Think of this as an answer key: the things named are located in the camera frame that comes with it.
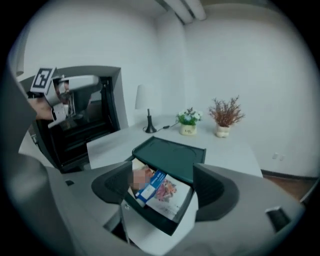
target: black lamp base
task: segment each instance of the black lamp base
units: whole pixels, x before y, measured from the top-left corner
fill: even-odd
[[[157,131],[157,129],[154,128],[154,126],[153,126],[153,124],[152,124],[151,115],[148,115],[147,118],[148,118],[148,126],[147,126],[147,128],[145,129],[145,132],[146,132],[147,134],[153,134],[153,133],[155,133],[155,132]]]

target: dried plant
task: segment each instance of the dried plant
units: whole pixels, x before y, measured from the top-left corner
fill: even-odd
[[[229,102],[214,98],[214,106],[209,107],[209,115],[221,127],[229,127],[239,123],[245,114],[241,113],[240,105],[237,104],[238,99],[239,95],[236,98],[231,98]]]

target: desk lamp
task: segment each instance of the desk lamp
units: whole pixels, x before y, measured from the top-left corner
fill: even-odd
[[[140,84],[138,86],[138,89],[136,91],[136,98],[135,98],[135,109],[136,110],[145,110],[147,109],[148,111],[148,126],[145,129],[145,132],[147,134],[153,134],[157,131],[156,128],[154,128],[152,124],[152,117],[150,115],[150,107],[152,105],[151,101],[151,95],[150,95],[150,90],[147,88],[145,85]]]

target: white wall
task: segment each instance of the white wall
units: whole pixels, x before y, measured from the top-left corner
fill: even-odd
[[[156,27],[162,71],[162,113],[175,115],[191,107],[194,99],[194,76],[185,28],[172,10],[156,19]]]
[[[135,111],[138,85],[148,84],[161,95],[155,22],[114,0],[51,2],[30,25],[24,58],[20,81],[45,66],[121,68],[129,126],[142,118]],[[153,115],[161,111],[161,98],[157,99]]]
[[[240,95],[246,118],[238,129],[260,168],[318,176],[320,79],[304,42],[286,18],[268,9],[217,4],[206,13],[205,21],[185,26],[194,106],[207,113],[212,98]],[[273,160],[273,153],[284,160]]]

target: floor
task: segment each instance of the floor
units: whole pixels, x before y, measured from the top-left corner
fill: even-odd
[[[279,178],[268,175],[264,175],[263,177],[277,184],[279,187],[287,191],[298,201],[300,201],[304,197],[304,195],[311,189],[311,187],[316,182],[315,180]]]

